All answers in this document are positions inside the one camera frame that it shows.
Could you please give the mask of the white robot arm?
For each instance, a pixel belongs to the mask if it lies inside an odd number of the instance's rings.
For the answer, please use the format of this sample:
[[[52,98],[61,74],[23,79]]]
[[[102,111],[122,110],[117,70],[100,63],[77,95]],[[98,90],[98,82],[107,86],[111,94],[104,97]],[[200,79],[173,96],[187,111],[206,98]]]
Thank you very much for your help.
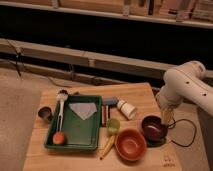
[[[168,69],[163,76],[165,85],[156,94],[161,109],[161,123],[168,125],[184,98],[213,116],[213,87],[202,79],[206,68],[199,61],[190,61]]]

